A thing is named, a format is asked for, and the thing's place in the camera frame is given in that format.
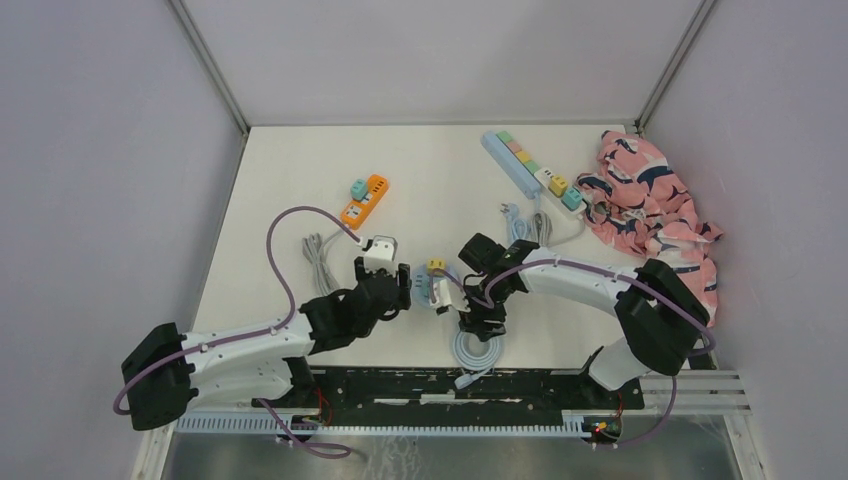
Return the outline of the yellow USB charger plug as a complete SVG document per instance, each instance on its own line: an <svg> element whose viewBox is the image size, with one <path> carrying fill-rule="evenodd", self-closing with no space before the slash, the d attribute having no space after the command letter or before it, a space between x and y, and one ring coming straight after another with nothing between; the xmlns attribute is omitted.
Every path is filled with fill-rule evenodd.
<svg viewBox="0 0 848 480"><path fill-rule="evenodd" d="M437 271L446 269L446 261L442 258L433 257L426 263L426 271L428 274L435 274Z"/></svg>

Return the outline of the round blue power socket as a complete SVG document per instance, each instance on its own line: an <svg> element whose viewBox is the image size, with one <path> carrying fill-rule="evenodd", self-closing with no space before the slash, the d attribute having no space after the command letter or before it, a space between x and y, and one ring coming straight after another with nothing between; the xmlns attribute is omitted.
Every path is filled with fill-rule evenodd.
<svg viewBox="0 0 848 480"><path fill-rule="evenodd" d="M411 298L422 308L430 308L430 294L437 278L444 270L428 274L426 264L421 264L411 272Z"/></svg>

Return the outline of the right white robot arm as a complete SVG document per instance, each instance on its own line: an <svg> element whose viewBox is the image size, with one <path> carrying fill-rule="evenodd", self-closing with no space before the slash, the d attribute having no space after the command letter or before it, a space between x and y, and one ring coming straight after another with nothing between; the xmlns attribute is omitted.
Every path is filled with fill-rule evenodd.
<svg viewBox="0 0 848 480"><path fill-rule="evenodd" d="M480 341L505 335L506 302L514 293L563 298L617 319L621 338L600 348L577 382L580 400L591 408L606 406L620 387L646 374L676 376L690 357L707 353L697 341L712 340L705 307L657 259L613 268L562 257L529 240L504 247L481 233L458 257L480 277L462 289L459 328Z"/></svg>

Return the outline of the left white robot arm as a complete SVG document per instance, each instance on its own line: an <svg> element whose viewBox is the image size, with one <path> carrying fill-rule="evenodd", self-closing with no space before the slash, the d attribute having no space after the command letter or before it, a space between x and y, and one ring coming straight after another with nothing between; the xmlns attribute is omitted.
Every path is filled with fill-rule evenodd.
<svg viewBox="0 0 848 480"><path fill-rule="evenodd" d="M307 404L315 391L308 356L346 348L411 306L409 265L389 273L369 272L363 263L354 262L354 288L314 298L290 319L211 333L156 326L121 364L115 413L128 416L134 430L148 431L210 404L280 398Z"/></svg>

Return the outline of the teal plug on white strip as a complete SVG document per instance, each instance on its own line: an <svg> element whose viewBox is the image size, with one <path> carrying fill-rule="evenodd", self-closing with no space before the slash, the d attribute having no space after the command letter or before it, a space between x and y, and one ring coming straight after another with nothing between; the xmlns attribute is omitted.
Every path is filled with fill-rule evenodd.
<svg viewBox="0 0 848 480"><path fill-rule="evenodd" d="M573 186L568 187L561 197L561 203L571 212L579 211L583 202L581 192Z"/></svg>

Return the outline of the yellow plug on white strip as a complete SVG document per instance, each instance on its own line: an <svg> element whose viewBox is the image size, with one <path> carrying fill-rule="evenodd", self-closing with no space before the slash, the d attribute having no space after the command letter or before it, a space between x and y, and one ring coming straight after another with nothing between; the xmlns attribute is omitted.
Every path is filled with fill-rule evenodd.
<svg viewBox="0 0 848 480"><path fill-rule="evenodd" d="M548 181L548 191L557 198L562 198L567 188L567 180L560 175L554 175Z"/></svg>

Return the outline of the teal plug on orange strip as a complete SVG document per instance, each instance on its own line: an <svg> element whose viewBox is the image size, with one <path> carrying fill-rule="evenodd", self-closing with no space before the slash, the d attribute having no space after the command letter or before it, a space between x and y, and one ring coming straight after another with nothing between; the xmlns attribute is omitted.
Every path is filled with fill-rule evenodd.
<svg viewBox="0 0 848 480"><path fill-rule="evenodd" d="M350 195L354 201L361 202L368 193L368 184L364 179L357 179L350 187Z"/></svg>

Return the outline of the orange power strip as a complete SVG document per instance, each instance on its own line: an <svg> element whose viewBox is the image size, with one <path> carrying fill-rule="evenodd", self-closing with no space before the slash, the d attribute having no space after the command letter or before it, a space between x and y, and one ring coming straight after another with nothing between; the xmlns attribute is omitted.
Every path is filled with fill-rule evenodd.
<svg viewBox="0 0 848 480"><path fill-rule="evenodd" d="M389 181L378 174L372 174L364 180L367 181L369 188L365 198L357 202L350 195L350 201L339 216L342 223L353 231L358 230L365 223L390 188Z"/></svg>

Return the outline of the white power strip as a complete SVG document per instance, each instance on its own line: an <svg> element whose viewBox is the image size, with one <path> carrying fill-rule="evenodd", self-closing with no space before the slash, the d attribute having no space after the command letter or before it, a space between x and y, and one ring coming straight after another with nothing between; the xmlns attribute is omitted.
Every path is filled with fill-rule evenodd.
<svg viewBox="0 0 848 480"><path fill-rule="evenodd" d="M573 217L581 217L587 203L582 193L569 184L565 177L555 174L547 167L542 167L533 173L533 177L541 185L542 192L554 202L558 208Z"/></svg>

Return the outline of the long blue power strip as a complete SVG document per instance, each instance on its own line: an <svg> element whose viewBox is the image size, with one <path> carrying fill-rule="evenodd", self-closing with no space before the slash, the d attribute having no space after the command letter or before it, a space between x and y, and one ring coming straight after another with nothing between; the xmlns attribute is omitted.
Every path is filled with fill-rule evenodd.
<svg viewBox="0 0 848 480"><path fill-rule="evenodd" d="M519 159L518 152L522 148L509 132L486 131L482 134L480 143L526 198L534 200L541 195L542 185Z"/></svg>

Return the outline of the pink patterned cloth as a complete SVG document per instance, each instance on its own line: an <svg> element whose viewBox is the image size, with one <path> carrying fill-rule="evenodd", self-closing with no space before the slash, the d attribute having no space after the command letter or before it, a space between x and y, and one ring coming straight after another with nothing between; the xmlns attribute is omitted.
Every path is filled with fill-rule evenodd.
<svg viewBox="0 0 848 480"><path fill-rule="evenodd" d="M588 228L621 252L671 266L714 326L718 275L710 248L723 231L699 217L688 187L649 141L606 131L596 161L594 171L575 180Z"/></svg>

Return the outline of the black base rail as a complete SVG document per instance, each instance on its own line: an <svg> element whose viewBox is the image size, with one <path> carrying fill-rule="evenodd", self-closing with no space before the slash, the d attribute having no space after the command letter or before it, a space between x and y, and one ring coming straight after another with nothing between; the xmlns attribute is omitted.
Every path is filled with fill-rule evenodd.
<svg viewBox="0 0 848 480"><path fill-rule="evenodd" d="M497 369L459 388L457 368L314 366L271 400L278 409L319 410L332 427L560 426L562 415L641 410L636 380L608 391L574 370Z"/></svg>

